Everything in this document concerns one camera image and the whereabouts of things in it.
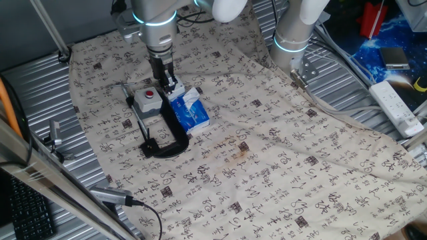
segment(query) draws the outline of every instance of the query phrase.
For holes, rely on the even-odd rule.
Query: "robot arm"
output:
[[[302,57],[316,21],[329,0],[289,0],[290,7],[279,20],[270,55],[290,75],[302,68]]]
[[[123,17],[119,13],[111,13],[115,22],[118,21],[119,32],[130,42],[133,35],[147,45],[153,76],[159,80],[165,94],[171,99],[184,92],[183,85],[173,74],[172,46],[177,33],[177,9],[196,4],[211,13],[215,20],[225,23],[235,19],[246,5],[247,0],[131,0],[132,14],[140,23],[137,29],[121,27]]]

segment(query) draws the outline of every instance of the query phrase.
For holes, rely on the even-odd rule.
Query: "tissue box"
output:
[[[187,133],[209,125],[209,116],[203,108],[199,100],[199,93],[195,88],[171,101],[171,106],[179,123]]]

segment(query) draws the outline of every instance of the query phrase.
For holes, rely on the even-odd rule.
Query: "tablecloth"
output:
[[[250,3],[231,23],[179,30],[175,73],[200,92],[211,123],[177,157],[144,157],[136,118],[109,87],[157,84],[141,41],[114,31],[78,43],[69,74],[107,179],[159,212],[162,239],[379,240],[425,210],[425,169],[391,138],[312,105],[272,63]],[[145,124],[161,146],[173,141],[161,117]],[[146,239],[158,238],[152,212],[124,210]]]

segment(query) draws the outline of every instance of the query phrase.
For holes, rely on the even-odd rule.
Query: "emergency stop button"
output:
[[[146,91],[145,92],[145,97],[147,97],[147,98],[153,98],[153,96],[154,96],[154,93],[153,93],[153,91]]]

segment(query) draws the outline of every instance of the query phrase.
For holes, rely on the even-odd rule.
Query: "black keyboard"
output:
[[[42,240],[55,234],[46,198],[12,177],[12,220],[17,240]]]

